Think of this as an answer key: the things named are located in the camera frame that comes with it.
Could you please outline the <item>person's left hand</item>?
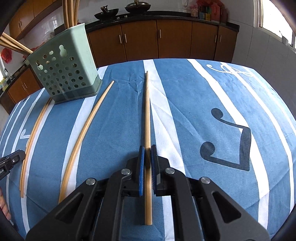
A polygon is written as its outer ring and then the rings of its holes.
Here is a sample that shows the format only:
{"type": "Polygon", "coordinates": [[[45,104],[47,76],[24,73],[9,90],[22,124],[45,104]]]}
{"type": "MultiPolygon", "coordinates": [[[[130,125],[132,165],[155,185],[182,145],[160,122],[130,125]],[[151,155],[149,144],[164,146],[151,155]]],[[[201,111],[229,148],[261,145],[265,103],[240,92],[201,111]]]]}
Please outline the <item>person's left hand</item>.
{"type": "Polygon", "coordinates": [[[0,188],[0,206],[1,206],[2,212],[4,213],[5,217],[7,218],[7,220],[10,221],[11,220],[11,214],[9,212],[8,205],[6,203],[6,200],[4,198],[4,195],[3,195],[3,192],[2,192],[1,188],[0,188]]]}

